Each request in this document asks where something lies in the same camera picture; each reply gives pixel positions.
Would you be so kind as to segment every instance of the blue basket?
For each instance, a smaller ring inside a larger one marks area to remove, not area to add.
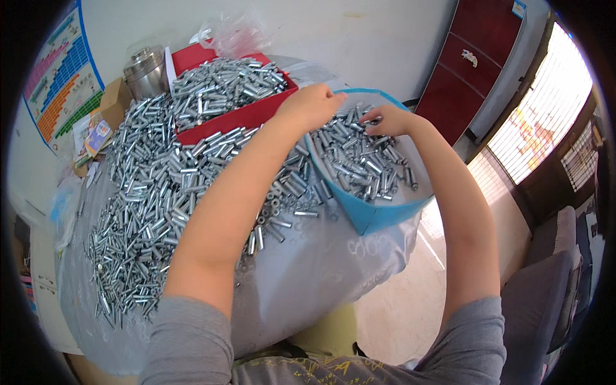
[[[350,88],[335,91],[334,93],[346,92],[349,98],[340,108],[344,112],[350,108],[355,108],[358,102],[363,102],[364,105],[372,104],[375,107],[389,104],[406,110],[402,103],[395,100],[390,95],[377,89],[369,88]],[[401,188],[407,196],[399,197],[400,192],[394,197],[394,202],[384,202],[383,205],[375,206],[372,203],[366,203],[361,199],[347,193],[337,184],[332,182],[328,173],[324,172],[325,166],[317,155],[314,143],[310,135],[306,134],[304,140],[306,147],[310,151],[312,161],[319,170],[323,179],[327,182],[331,192],[336,197],[344,211],[349,216],[351,223],[355,227],[357,233],[366,235],[385,227],[398,224],[405,219],[408,219],[420,212],[431,200],[434,195],[428,178],[426,168],[421,161],[421,157],[415,148],[413,141],[408,136],[400,137],[400,144],[397,149],[407,157],[409,165],[415,173],[415,177],[419,183],[417,192],[411,192],[410,189]]]

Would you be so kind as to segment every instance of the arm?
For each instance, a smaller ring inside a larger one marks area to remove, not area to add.
[[[439,205],[447,246],[447,292],[441,329],[465,304],[500,293],[496,230],[483,193],[458,155],[428,120],[397,107],[369,111],[381,116],[371,135],[408,134],[423,160]]]
[[[274,176],[295,142],[345,98],[316,84],[285,100],[201,198],[174,253],[165,296],[194,298],[231,318],[235,263]]]

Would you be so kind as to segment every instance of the red box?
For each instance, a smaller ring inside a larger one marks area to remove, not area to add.
[[[247,56],[254,57],[264,65],[271,61],[261,53]],[[171,54],[171,57],[173,58],[173,67],[175,67],[176,73],[179,76],[185,70],[192,70],[193,68],[199,67],[199,64],[206,60],[212,60],[217,56],[213,49],[203,49],[200,44],[193,44]],[[266,97],[265,99],[257,100],[254,103],[227,112],[224,115],[217,116],[193,129],[186,130],[179,134],[176,130],[177,139],[183,145],[197,144],[202,138],[208,137],[217,131],[222,131],[222,133],[225,134],[236,127],[246,126],[247,128],[254,128],[260,126],[276,113],[278,107],[289,95],[299,89],[297,84],[289,78],[288,74],[283,73],[282,77],[286,80],[287,90]]]

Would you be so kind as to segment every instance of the table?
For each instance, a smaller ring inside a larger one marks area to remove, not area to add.
[[[270,55],[300,86],[325,82],[346,85],[322,67],[295,58]],[[96,287],[83,242],[98,221],[115,187],[106,163],[98,183],[86,189],[83,215],[71,245],[56,266],[59,301],[68,327],[86,357],[113,375],[137,375],[145,362],[152,327],[130,312],[123,329],[94,318]],[[286,240],[266,238],[265,249],[235,273],[232,343],[235,356],[257,351],[308,326],[345,303],[354,302],[401,272],[415,247],[419,214],[398,225],[360,237],[334,199],[319,207],[318,218],[297,219],[285,229]]]

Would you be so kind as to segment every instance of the plastic bag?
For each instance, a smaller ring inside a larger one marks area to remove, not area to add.
[[[80,177],[73,175],[64,178],[51,201],[49,216],[54,226],[54,248],[56,251],[68,246],[71,238],[73,238],[82,184],[83,179]]]
[[[199,44],[205,49],[214,49],[217,56],[239,59],[263,51],[272,41],[265,34],[265,24],[254,10],[234,14],[220,14],[219,17],[203,22],[199,30]],[[203,36],[210,35],[209,43]]]

